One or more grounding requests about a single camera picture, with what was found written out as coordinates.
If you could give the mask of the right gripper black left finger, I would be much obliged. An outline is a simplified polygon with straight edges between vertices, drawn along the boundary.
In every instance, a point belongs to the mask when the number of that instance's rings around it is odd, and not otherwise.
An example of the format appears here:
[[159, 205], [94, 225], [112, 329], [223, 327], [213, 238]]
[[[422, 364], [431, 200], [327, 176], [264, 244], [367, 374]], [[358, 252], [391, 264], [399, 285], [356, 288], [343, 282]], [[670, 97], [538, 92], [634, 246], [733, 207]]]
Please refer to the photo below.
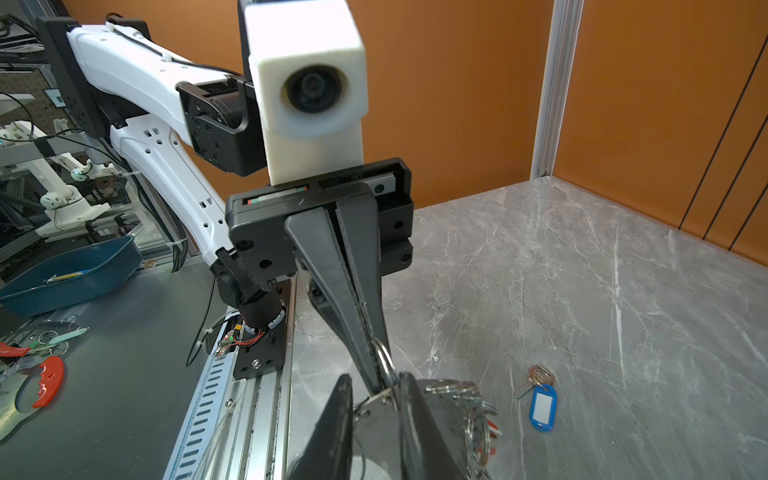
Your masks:
[[353, 458], [353, 385], [341, 375], [317, 421], [303, 455], [289, 471], [295, 479], [348, 479]]

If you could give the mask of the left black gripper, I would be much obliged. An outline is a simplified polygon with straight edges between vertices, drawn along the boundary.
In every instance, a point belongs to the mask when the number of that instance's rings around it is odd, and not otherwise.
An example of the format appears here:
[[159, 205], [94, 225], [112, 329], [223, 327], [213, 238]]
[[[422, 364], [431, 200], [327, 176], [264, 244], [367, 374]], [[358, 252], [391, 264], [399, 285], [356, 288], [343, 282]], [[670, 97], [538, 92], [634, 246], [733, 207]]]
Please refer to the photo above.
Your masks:
[[[256, 284], [294, 274], [296, 257], [311, 278], [312, 305], [342, 340], [372, 395], [384, 381], [371, 339], [390, 348], [381, 276], [411, 264], [411, 183], [409, 168], [392, 158], [227, 201], [231, 257]], [[328, 210], [318, 208], [334, 203], [340, 231]]]

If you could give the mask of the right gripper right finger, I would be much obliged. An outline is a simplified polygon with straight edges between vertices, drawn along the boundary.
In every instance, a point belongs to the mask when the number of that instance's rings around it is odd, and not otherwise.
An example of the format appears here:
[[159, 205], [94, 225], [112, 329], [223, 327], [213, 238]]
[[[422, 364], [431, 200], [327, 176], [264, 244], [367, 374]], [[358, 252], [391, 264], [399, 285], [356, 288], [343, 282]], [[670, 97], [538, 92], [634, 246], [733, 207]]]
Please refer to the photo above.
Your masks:
[[399, 375], [397, 398], [402, 478], [462, 479], [412, 374]]

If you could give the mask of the metal keyring with chain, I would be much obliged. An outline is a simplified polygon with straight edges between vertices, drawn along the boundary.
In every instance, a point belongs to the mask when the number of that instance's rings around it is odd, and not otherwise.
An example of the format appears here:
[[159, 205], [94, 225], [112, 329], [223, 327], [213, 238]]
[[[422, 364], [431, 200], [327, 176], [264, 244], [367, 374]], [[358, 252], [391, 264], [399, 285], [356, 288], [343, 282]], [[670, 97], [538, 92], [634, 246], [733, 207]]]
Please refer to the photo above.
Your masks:
[[[403, 479], [399, 446], [397, 388], [399, 375], [388, 350], [373, 342], [375, 359], [383, 370], [384, 389], [354, 410], [353, 456], [373, 463], [391, 479]], [[462, 479], [489, 479], [488, 463], [497, 434], [489, 417], [496, 413], [471, 381], [416, 379], [431, 414], [463, 473]]]

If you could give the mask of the blue tag key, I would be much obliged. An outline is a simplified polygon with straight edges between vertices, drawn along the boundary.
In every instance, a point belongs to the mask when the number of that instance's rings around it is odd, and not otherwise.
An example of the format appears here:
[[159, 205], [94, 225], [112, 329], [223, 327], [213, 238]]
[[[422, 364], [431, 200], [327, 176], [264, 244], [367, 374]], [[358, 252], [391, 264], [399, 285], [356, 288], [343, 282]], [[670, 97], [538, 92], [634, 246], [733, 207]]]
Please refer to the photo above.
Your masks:
[[555, 375], [546, 367], [535, 364], [527, 371], [524, 383], [514, 391], [514, 398], [532, 394], [529, 420], [539, 432], [550, 432], [556, 420], [558, 393]]

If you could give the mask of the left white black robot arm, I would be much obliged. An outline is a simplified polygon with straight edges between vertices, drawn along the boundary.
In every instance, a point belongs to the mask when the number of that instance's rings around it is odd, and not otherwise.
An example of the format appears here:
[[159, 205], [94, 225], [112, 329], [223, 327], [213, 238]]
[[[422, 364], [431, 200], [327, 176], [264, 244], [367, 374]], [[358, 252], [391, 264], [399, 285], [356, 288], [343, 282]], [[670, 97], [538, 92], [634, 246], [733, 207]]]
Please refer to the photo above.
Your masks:
[[263, 334], [303, 276], [367, 389], [397, 382], [381, 280], [406, 269], [412, 175], [366, 163], [366, 50], [344, 1], [242, 1], [245, 71], [197, 64], [138, 20], [38, 20], [86, 133], [143, 175], [192, 236], [222, 301]]

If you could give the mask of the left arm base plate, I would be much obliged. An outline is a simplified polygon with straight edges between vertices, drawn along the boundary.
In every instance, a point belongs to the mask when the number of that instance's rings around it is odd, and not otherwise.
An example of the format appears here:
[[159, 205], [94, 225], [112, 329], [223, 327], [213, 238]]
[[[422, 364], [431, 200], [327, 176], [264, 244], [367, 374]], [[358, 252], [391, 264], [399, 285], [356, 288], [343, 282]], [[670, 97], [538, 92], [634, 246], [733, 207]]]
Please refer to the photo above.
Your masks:
[[258, 378], [279, 371], [284, 364], [290, 304], [294, 299], [293, 281], [282, 281], [274, 290], [285, 305], [284, 319], [254, 345], [237, 347], [232, 373], [235, 380]]

